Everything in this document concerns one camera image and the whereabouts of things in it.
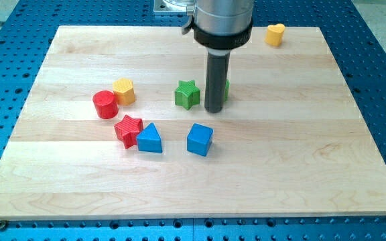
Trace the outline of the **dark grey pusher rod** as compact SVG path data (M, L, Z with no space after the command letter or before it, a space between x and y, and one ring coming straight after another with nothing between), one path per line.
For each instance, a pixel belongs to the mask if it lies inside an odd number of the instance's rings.
M229 59L229 50L207 49L204 107L210 113L218 113L222 110Z

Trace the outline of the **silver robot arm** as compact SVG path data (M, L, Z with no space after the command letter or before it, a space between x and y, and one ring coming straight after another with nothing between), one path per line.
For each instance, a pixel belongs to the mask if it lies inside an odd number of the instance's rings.
M253 26L253 0L195 0L182 34L207 49L204 107L218 113L225 102L231 50L245 45Z

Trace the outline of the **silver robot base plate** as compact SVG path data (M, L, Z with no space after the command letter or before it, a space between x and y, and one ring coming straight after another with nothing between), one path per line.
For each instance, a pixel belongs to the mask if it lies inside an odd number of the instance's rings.
M154 0L154 15L186 14L193 8L195 0Z

